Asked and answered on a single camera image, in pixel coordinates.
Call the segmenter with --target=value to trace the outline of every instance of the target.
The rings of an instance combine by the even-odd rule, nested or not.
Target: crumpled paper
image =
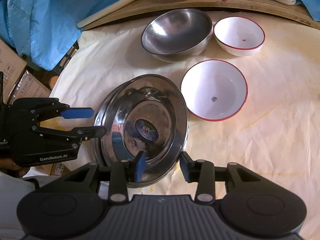
[[[264,29],[262,50],[236,57],[214,38],[199,56],[180,63],[165,63],[145,52],[140,36],[152,18],[105,26],[83,32],[80,49],[60,75],[51,97],[73,107],[95,111],[113,88],[133,77],[156,73],[180,85],[184,73],[209,58],[237,66],[247,79],[249,94],[243,109],[222,122],[202,121],[189,114],[187,152],[215,166],[237,162],[300,196],[308,208],[301,230],[305,239],[320,238],[320,31],[296,22],[253,13],[209,12],[215,23],[228,16],[243,16]],[[70,130],[92,125],[93,119],[49,121],[49,127]],[[74,170],[92,161],[90,143],[84,142],[78,159],[66,162]],[[191,194],[177,165],[160,182],[130,193]],[[216,183],[217,197],[225,194]]]

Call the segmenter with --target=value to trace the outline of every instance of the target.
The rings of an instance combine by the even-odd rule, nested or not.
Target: bowl
[[[248,96],[244,75],[223,60],[205,60],[184,75],[181,93],[189,111],[206,121],[223,121],[237,114]]]
[[[210,17],[197,9],[177,9],[160,15],[141,35],[142,47],[165,62],[199,55],[207,47],[213,28]]]
[[[224,18],[215,24],[213,32],[226,52],[240,57],[259,52],[266,39],[260,25],[243,17]]]
[[[188,109],[179,88],[156,74],[136,77],[116,88],[102,102],[94,125],[107,133],[92,144],[102,166],[133,160],[146,153],[141,181],[128,187],[146,187],[163,178],[178,162],[188,134]]]

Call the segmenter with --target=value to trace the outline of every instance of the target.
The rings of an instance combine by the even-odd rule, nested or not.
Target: oval sticker
[[[138,133],[148,141],[156,141],[158,139],[158,131],[151,122],[144,119],[138,119],[135,126]]]

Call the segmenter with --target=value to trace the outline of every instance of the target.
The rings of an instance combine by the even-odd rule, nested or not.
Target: stacked metal plate
[[[141,182],[146,187],[163,178],[177,163],[188,134],[188,110],[178,87],[160,75],[136,77],[115,88],[102,102],[94,125],[108,132],[92,141],[100,166],[147,155]]]

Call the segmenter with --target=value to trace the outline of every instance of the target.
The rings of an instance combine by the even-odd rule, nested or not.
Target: screw
[[[203,193],[198,195],[197,199],[201,202],[210,202],[213,200],[213,196],[211,196],[210,194]]]
[[[126,198],[125,195],[120,194],[120,193],[117,193],[117,194],[111,195],[110,199],[111,199],[113,202],[122,202],[122,201],[125,201],[127,198]]]

